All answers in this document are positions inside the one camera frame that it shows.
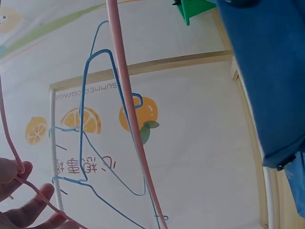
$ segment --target pink plastic rod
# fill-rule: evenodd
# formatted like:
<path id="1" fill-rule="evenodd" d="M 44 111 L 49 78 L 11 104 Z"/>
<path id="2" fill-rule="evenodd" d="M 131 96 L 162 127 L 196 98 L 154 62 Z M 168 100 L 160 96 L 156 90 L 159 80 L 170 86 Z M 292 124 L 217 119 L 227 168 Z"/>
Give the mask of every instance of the pink plastic rod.
<path id="1" fill-rule="evenodd" d="M 130 120 L 131 131 L 133 133 L 135 145 L 138 149 L 143 173 L 146 178 L 147 185 L 148 185 L 148 190 L 150 191 L 150 193 L 152 195 L 153 202 L 157 208 L 157 213 L 161 219 L 163 227 L 165 229 L 167 229 L 167 225 L 166 225 L 166 222 L 165 222 L 163 214 L 162 214 L 162 210 L 161 210 L 158 198 L 157 198 L 157 194 L 156 194 L 154 186 L 153 186 L 152 177 L 149 172 L 149 168 L 148 168 L 148 164 L 147 164 L 147 160 L 146 160 L 146 156 L 145 156 L 145 152 L 144 152 L 144 147 L 143 147 L 141 136 L 140 136 L 137 116 L 136 116 L 135 109 L 134 109 L 133 98 L 132 98 L 132 89 L 131 89 L 131 85 L 130 85 L 129 74 L 128 74 L 128 69 L 127 69 L 127 64 L 126 64 L 117 0 L 107 0 L 107 10 L 108 10 L 108 15 L 109 15 L 110 29 L 112 31 L 112 38 L 113 38 L 114 47 L 115 47 L 115 53 L 116 53 L 116 57 L 117 57 L 119 75 L 120 75 L 120 79 L 122 82 L 123 95 L 124 95 L 125 102 L 126 102 L 127 114 L 128 114 L 129 120 Z"/>

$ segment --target lemon illustration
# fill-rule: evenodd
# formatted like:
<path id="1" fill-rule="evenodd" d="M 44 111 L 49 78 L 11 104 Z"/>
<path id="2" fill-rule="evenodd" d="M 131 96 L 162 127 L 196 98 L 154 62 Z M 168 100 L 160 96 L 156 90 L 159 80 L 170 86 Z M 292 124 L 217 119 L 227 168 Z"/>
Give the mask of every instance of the lemon illustration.
<path id="1" fill-rule="evenodd" d="M 25 129 L 25 139 L 30 145 L 39 143 L 47 131 L 47 122 L 44 117 L 33 117 Z"/>

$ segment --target orange slice illustration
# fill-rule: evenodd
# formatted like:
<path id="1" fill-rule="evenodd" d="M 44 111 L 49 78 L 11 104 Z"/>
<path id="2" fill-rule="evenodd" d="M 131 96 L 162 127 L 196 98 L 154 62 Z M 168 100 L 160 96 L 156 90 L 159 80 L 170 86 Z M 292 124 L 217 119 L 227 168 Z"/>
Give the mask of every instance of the orange slice illustration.
<path id="1" fill-rule="evenodd" d="M 61 124 L 75 128 L 80 125 L 79 108 L 70 110 L 61 120 Z M 91 108 L 84 108 L 84 132 L 100 134 L 102 129 L 99 115 Z"/>
<path id="2" fill-rule="evenodd" d="M 25 139 L 30 145 L 39 143 L 47 131 L 47 122 L 44 117 L 33 117 L 26 129 Z"/>

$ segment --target blue fabric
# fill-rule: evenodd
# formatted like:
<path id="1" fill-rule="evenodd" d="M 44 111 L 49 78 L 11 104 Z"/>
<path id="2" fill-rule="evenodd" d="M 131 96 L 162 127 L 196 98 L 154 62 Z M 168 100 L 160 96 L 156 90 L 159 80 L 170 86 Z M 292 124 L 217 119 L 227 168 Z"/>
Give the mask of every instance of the blue fabric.
<path id="1" fill-rule="evenodd" d="M 305 218 L 305 157 L 298 152 L 296 160 L 285 167 L 286 176 L 295 200 L 296 210 Z"/>
<path id="2" fill-rule="evenodd" d="M 218 1 L 254 112 L 263 164 L 285 167 L 305 218 L 305 0 L 261 0 L 248 9 Z"/>

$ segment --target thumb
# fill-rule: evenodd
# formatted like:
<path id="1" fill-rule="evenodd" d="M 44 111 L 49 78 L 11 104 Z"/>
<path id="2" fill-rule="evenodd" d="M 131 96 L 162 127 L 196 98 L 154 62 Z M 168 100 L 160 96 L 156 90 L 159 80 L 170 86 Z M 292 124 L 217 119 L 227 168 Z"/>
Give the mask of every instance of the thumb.
<path id="1" fill-rule="evenodd" d="M 18 170 L 17 161 L 0 157 L 0 184 L 11 182 L 17 176 Z"/>

